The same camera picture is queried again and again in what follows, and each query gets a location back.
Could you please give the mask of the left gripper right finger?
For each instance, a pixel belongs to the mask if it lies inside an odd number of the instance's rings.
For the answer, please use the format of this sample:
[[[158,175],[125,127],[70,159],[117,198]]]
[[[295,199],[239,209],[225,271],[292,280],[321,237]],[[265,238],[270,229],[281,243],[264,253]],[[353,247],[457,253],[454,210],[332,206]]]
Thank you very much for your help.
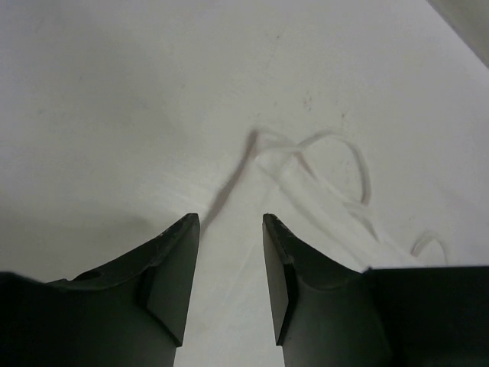
[[[274,335],[287,366],[486,366],[488,269],[353,271],[263,217]]]

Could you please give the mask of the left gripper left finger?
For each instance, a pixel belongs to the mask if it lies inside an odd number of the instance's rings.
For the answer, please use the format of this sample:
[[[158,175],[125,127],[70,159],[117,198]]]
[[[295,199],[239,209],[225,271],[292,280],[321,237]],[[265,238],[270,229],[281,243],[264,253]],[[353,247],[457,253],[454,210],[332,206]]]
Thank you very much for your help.
[[[189,213],[73,280],[1,275],[3,366],[172,366],[199,249]]]

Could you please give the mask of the white tank top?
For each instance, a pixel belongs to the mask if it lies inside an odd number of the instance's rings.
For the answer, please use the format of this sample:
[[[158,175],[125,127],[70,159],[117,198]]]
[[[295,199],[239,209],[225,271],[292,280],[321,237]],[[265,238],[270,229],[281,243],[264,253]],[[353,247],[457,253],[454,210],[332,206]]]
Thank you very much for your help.
[[[262,216],[273,213],[302,250],[353,271],[447,265],[435,232],[396,243],[369,207],[371,179],[360,148],[324,130],[301,142],[253,131],[233,175],[201,222],[201,239],[178,366],[280,366],[267,303]]]

